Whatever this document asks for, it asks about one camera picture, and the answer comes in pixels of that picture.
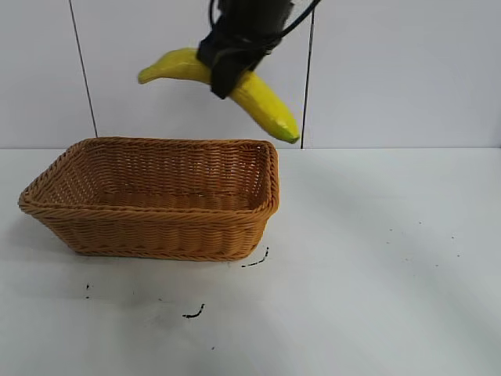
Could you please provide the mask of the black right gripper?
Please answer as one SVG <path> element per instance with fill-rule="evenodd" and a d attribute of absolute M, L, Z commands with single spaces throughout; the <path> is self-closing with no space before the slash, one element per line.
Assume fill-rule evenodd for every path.
<path fill-rule="evenodd" d="M 217 1 L 220 12 L 203 39 L 197 59 L 211 65 L 211 91 L 228 97 L 248 71 L 254 71 L 282 40 L 292 1 Z"/>

